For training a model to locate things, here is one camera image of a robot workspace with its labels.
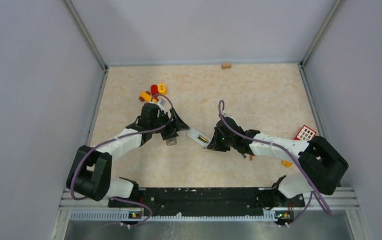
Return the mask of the white remote control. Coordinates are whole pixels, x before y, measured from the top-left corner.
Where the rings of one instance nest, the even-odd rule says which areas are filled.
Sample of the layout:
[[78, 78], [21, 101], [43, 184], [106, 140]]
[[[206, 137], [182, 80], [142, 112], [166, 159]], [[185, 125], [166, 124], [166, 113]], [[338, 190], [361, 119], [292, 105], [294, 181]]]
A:
[[195, 127], [191, 128], [186, 135], [193, 141], [203, 147], [204, 150], [208, 150], [208, 145], [211, 142], [211, 138], [197, 130]]

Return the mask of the grey remote battery cover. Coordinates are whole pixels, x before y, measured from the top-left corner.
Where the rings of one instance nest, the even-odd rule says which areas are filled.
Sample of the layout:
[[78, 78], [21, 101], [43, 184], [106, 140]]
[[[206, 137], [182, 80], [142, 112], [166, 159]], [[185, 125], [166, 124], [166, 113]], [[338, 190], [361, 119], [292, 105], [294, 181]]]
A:
[[167, 139], [165, 142], [167, 146], [173, 146], [177, 144], [177, 138], [173, 137], [173, 138]]

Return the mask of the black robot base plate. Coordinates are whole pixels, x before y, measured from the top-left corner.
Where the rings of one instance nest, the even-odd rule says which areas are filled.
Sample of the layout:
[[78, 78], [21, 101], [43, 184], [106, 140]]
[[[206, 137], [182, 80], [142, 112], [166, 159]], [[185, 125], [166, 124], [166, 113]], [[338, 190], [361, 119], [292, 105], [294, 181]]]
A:
[[147, 187], [133, 191], [128, 200], [148, 206], [155, 217], [262, 216], [274, 208], [305, 206], [301, 194], [288, 199], [269, 187]]

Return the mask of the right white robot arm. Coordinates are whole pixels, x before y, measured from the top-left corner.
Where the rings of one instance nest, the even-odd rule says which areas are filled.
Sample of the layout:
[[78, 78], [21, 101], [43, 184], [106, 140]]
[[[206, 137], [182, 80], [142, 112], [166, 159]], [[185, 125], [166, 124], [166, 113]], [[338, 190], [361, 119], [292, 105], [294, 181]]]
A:
[[315, 136], [312, 140], [274, 137], [255, 129], [243, 130], [229, 116], [217, 122], [207, 149], [218, 152], [235, 149], [244, 155], [293, 162], [299, 173], [283, 177], [272, 192], [272, 200], [278, 206], [285, 206], [304, 193], [332, 195], [349, 167], [324, 137]]

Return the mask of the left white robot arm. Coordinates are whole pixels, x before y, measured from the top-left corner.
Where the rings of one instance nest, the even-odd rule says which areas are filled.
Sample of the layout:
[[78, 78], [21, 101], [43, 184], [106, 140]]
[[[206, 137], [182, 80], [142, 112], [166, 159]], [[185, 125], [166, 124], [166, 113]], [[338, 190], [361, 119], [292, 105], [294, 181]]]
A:
[[146, 103], [136, 120], [113, 138], [90, 147], [78, 148], [66, 180], [66, 186], [74, 200], [120, 197], [128, 207], [139, 201], [134, 190], [135, 182], [111, 176], [113, 162], [131, 150], [147, 143], [154, 134], [160, 134], [164, 141], [178, 137], [179, 131], [187, 131], [187, 125], [171, 107], [165, 110], [155, 103]]

